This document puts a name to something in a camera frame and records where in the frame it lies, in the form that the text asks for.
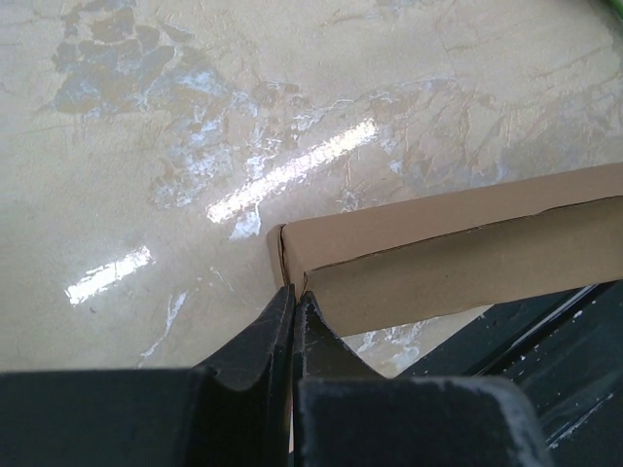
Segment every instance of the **beige surface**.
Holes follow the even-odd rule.
[[[196,363],[274,224],[623,160],[597,0],[0,9],[2,369]],[[395,370],[439,321],[349,342]]]

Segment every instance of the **worn surface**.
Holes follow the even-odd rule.
[[[597,0],[0,11],[2,369],[195,364],[273,295],[274,224],[623,160]],[[348,342],[396,373],[439,321]]]

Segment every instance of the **torn cardboard edge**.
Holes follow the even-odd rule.
[[[615,163],[280,225],[268,235],[275,282],[279,286],[294,283],[299,297],[308,288],[313,290],[324,318],[338,334],[345,336],[450,314],[477,305],[542,295],[542,290],[546,290],[542,292],[544,294],[614,280],[623,276],[623,239],[618,240],[615,235],[623,238],[622,196],[623,163]],[[562,216],[547,214],[582,205],[585,207],[577,207]],[[582,216],[590,217],[590,212],[596,212],[599,216],[593,220],[596,226],[585,229]],[[527,224],[531,225],[534,234],[540,235],[534,239],[540,241],[540,250],[531,246],[531,231],[526,230]],[[500,235],[507,236],[507,241],[501,245]],[[562,253],[556,253],[556,235],[564,240],[568,248],[572,249],[577,244],[583,252],[573,253],[570,261],[563,262],[565,268],[577,262],[585,263],[579,268],[581,273],[572,274],[574,277],[568,281],[551,281],[552,287],[557,290],[535,286],[527,280],[520,280],[515,287],[509,288],[507,282],[502,283],[514,277],[507,265],[496,265],[502,268],[500,283],[497,284],[504,291],[501,295],[469,277],[469,264],[465,258],[469,257],[474,264],[488,269],[496,261],[495,254],[506,255],[522,264],[523,273],[528,273],[530,266],[540,268],[542,274],[546,271],[554,273],[555,269],[547,262],[560,262],[558,255]],[[465,242],[464,238],[468,236],[493,241],[496,248],[501,249],[492,253],[471,240]],[[436,241],[433,245],[424,245],[430,240]],[[593,241],[599,244],[592,245],[595,255],[591,260],[585,247]],[[459,249],[455,252],[457,259],[454,264],[448,261],[447,254],[439,249],[437,243],[452,251],[459,246],[469,251],[480,250],[480,255],[474,257],[473,253]],[[545,257],[517,256],[522,251],[527,255]],[[428,270],[436,269],[439,263],[434,255],[430,256],[431,252],[439,258],[443,257],[443,268],[465,275],[463,279],[478,289],[480,295],[466,291],[462,302],[457,297],[453,301],[444,300],[446,293],[435,301],[435,294],[439,294],[440,288],[461,290],[462,287],[458,277],[448,281],[442,274],[440,280],[440,271]],[[404,264],[403,255],[413,257],[413,264]],[[393,258],[391,261],[395,267],[386,260],[371,258],[378,256]],[[421,270],[423,266],[418,265],[421,257],[427,260],[427,270]],[[481,257],[489,257],[489,263],[483,263]],[[605,261],[602,265],[605,268],[599,271],[594,262],[601,260]],[[558,275],[564,276],[565,271],[559,270]],[[420,299],[409,290],[410,281],[417,282],[419,279],[435,281],[426,284],[432,293],[421,286],[416,287],[423,295]],[[380,290],[377,284],[383,284],[387,290]],[[391,297],[387,295],[389,289],[393,294]]]

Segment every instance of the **brown cardboard box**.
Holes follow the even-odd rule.
[[[623,162],[277,226],[341,336],[623,278]]]

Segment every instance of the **cardboard edge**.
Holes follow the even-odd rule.
[[[507,223],[507,222],[515,222],[515,221],[518,221],[518,220],[521,220],[521,219],[528,219],[530,217],[540,216],[540,215],[544,214],[545,212],[549,212],[549,211],[554,211],[554,210],[558,210],[558,209],[567,209],[567,208],[573,207],[573,206],[579,206],[579,205],[590,204],[590,203],[597,203],[597,202],[605,201],[607,199],[617,199],[617,198],[623,198],[623,196],[615,195],[615,196],[612,196],[612,197],[591,199],[590,201],[575,202],[575,203],[572,203],[572,204],[562,204],[560,206],[551,207],[549,209],[544,209],[542,211],[536,212],[536,213],[531,214],[529,216],[513,217],[513,218],[510,218],[510,219],[504,219],[503,221],[490,222],[489,224],[483,224],[482,226],[478,226],[478,227],[475,227],[475,228],[472,228],[472,229],[464,229],[462,231],[448,232],[448,233],[444,233],[442,235],[437,235],[437,236],[434,236],[434,237],[431,237],[431,238],[424,238],[422,240],[412,241],[412,242],[409,242],[409,243],[404,243],[404,244],[399,245],[399,246],[394,246],[393,248],[385,248],[385,249],[382,249],[382,250],[371,251],[370,253],[366,253],[365,255],[359,255],[359,256],[356,256],[354,258],[349,258],[349,259],[344,260],[344,261],[331,263],[329,265],[323,265],[323,266],[318,267],[318,268],[304,270],[303,271],[303,287],[302,287],[301,293],[298,294],[298,295],[299,295],[299,297],[302,297],[303,294],[305,292],[307,292],[308,282],[309,282],[308,281],[308,274],[311,274],[311,273],[313,273],[313,272],[315,272],[317,270],[333,268],[334,266],[343,265],[345,263],[351,263],[353,261],[361,260],[363,258],[368,258],[368,257],[374,256],[374,255],[380,255],[380,254],[386,253],[388,251],[398,250],[398,249],[401,249],[401,248],[407,248],[407,247],[410,247],[410,246],[418,244],[418,243],[423,243],[425,241],[433,240],[435,238],[440,238],[440,237],[450,236],[450,235],[465,234],[465,233],[468,233],[468,232],[474,232],[474,231],[477,231],[479,229],[488,228],[488,227],[495,226],[495,225],[498,225],[498,224],[504,224],[504,223]],[[482,304],[474,304],[474,305],[470,305],[470,306],[476,307],[476,306],[485,306],[485,305],[491,305],[491,304],[482,303]]]
[[[266,235],[266,241],[269,245],[269,255],[271,257],[271,268],[273,269],[273,277],[275,278],[277,289],[290,283],[285,267],[285,259],[283,257],[283,238],[281,237],[281,232],[284,227],[285,224],[276,225]]]

